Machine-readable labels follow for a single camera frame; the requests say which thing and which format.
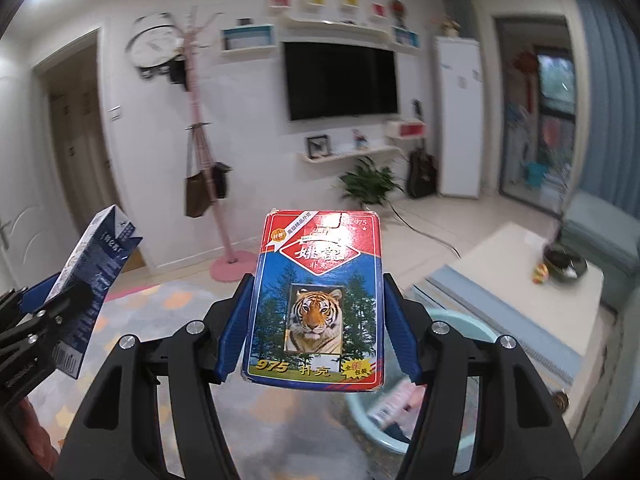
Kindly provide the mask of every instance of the television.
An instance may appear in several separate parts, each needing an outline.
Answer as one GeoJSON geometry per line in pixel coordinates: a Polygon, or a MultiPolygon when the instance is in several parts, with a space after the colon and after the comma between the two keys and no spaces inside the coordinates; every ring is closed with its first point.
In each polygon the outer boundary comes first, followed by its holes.
{"type": "Polygon", "coordinates": [[[335,43],[284,43],[289,119],[397,114],[391,50],[335,43]]]}

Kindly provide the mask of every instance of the tiger image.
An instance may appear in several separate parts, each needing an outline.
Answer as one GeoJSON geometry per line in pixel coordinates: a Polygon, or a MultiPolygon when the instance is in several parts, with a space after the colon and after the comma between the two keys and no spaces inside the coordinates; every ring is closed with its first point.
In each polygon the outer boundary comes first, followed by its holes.
{"type": "Polygon", "coordinates": [[[342,309],[339,288],[326,292],[296,291],[291,307],[285,351],[309,354],[342,353],[342,309]]]}

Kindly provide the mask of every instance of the metal screw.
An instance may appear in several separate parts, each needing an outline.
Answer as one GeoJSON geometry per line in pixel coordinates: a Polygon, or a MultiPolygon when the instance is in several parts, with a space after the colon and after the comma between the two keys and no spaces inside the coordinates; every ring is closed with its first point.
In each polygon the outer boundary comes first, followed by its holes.
{"type": "Polygon", "coordinates": [[[124,335],[120,338],[120,341],[118,342],[118,344],[120,345],[120,348],[123,349],[127,349],[127,348],[131,348],[133,345],[136,344],[136,338],[135,336],[132,335],[124,335]]]}
{"type": "Polygon", "coordinates": [[[564,392],[564,390],[558,390],[551,394],[551,398],[560,411],[560,415],[564,415],[566,410],[569,409],[569,396],[564,392]]]}
{"type": "Polygon", "coordinates": [[[448,334],[449,330],[451,329],[449,328],[449,325],[444,321],[435,321],[431,325],[431,330],[433,330],[436,334],[445,335],[448,334]]]}
{"type": "Polygon", "coordinates": [[[190,334],[199,334],[204,330],[204,323],[201,321],[191,321],[187,325],[187,332],[190,334]]]}
{"type": "Polygon", "coordinates": [[[516,341],[515,338],[511,337],[510,335],[503,335],[500,338],[500,344],[505,348],[512,349],[512,348],[516,348],[516,345],[518,344],[518,342],[516,341]]]}

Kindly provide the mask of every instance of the guitar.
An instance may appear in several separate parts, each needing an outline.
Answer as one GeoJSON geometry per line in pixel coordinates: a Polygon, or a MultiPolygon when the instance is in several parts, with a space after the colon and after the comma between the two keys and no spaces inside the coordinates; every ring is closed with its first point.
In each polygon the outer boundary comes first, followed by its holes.
{"type": "Polygon", "coordinates": [[[405,191],[411,198],[423,198],[436,193],[438,170],[433,165],[433,156],[428,155],[424,146],[409,154],[409,173],[405,191]]]}

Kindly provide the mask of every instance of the tv stand shelf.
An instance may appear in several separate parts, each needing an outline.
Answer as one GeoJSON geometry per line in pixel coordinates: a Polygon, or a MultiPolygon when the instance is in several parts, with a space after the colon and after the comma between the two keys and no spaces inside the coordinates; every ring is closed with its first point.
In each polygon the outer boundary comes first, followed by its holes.
{"type": "Polygon", "coordinates": [[[391,42],[391,34],[386,30],[373,27],[363,27],[362,25],[353,25],[353,23],[329,22],[327,20],[296,20],[290,16],[283,16],[282,25],[288,28],[313,28],[336,32],[352,32],[355,34],[373,36],[383,43],[391,42]]]}
{"type": "Polygon", "coordinates": [[[300,153],[300,158],[309,164],[324,164],[325,162],[333,162],[334,160],[343,160],[345,158],[356,158],[358,156],[379,155],[380,153],[400,152],[397,146],[373,146],[366,150],[353,150],[352,152],[335,153],[335,155],[319,156],[317,158],[309,158],[306,153],[300,153]]]}

